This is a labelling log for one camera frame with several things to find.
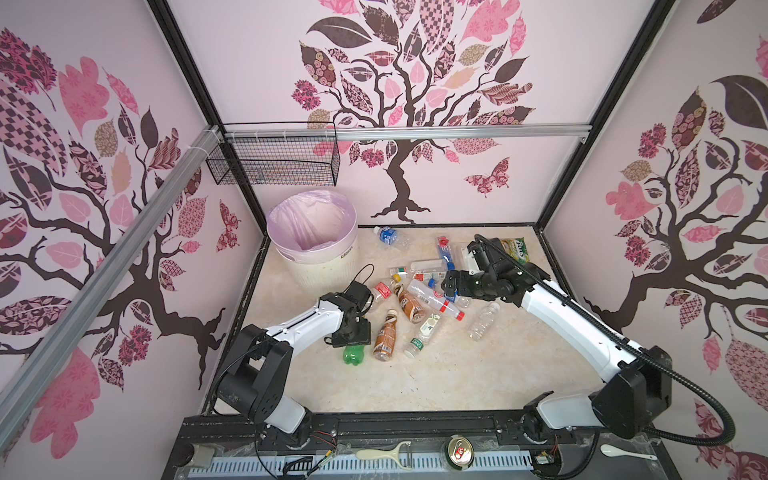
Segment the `green soda bottle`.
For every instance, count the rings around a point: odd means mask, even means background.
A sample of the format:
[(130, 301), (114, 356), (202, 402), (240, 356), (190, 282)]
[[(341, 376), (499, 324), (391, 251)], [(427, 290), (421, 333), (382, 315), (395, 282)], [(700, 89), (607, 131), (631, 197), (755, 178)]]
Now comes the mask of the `green soda bottle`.
[(365, 358), (364, 345), (347, 345), (343, 351), (343, 362), (346, 365), (359, 366)]

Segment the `brown tea bottle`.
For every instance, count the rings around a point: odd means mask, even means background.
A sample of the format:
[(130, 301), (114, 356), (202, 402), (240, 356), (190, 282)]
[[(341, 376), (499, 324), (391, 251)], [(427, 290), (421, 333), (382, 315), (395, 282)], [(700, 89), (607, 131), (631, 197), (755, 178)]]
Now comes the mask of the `brown tea bottle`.
[(387, 362), (392, 359), (397, 339), (397, 319), (398, 314), (396, 310), (390, 309), (387, 311), (373, 349), (373, 355), (376, 360)]

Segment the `clear crushed bottle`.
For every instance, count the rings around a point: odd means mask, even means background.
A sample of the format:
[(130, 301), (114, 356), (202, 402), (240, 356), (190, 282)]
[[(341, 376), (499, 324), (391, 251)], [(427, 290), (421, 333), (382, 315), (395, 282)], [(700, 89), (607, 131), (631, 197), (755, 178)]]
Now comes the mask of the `clear crushed bottle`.
[(484, 306), (469, 329), (469, 338), (474, 341), (481, 340), (494, 324), (499, 312), (500, 305), (496, 302)]

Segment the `brown coffee drink bottle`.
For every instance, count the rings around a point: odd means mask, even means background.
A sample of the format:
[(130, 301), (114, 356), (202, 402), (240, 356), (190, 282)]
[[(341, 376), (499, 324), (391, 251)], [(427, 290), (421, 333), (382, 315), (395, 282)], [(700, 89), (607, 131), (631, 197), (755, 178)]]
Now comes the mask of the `brown coffee drink bottle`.
[(426, 312), (418, 299), (403, 285), (395, 288), (398, 304), (406, 318), (413, 324), (419, 324), (425, 320)]

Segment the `clear bottle white green label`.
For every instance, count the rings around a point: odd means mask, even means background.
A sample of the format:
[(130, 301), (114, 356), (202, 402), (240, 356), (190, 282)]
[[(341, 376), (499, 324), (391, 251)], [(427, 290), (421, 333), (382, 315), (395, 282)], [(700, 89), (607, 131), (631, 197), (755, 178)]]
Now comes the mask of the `clear bottle white green label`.
[(440, 315), (438, 314), (429, 315), (419, 327), (419, 333), (418, 333), (419, 340), (422, 343), (427, 344), (436, 333), (438, 327), (440, 326), (440, 323), (441, 323)]

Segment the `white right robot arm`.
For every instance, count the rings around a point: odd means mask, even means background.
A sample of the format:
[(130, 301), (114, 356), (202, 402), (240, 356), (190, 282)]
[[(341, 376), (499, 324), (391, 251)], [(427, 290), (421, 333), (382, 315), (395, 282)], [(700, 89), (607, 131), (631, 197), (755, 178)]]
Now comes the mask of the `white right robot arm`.
[(449, 295), (500, 300), (525, 310), (570, 344), (603, 382), (594, 391), (537, 397), (529, 405), (536, 427), (604, 428), (631, 439), (670, 407), (671, 378), (633, 355), (638, 343), (584, 311), (547, 272), (509, 256), (497, 238), (476, 237), (465, 250), (471, 268), (447, 274), (442, 287)]

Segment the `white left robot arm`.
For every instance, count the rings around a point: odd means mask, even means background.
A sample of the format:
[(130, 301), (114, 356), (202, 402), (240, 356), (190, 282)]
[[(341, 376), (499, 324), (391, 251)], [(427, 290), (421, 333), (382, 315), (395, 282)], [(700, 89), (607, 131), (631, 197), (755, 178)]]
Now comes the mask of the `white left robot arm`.
[(214, 380), (213, 400), (256, 425), (270, 425), (303, 442), (312, 413), (285, 395), (293, 357), (320, 340), (333, 348), (370, 344), (365, 314), (372, 303), (370, 289), (354, 281), (340, 293), (321, 296), (293, 319), (267, 329), (244, 327)]

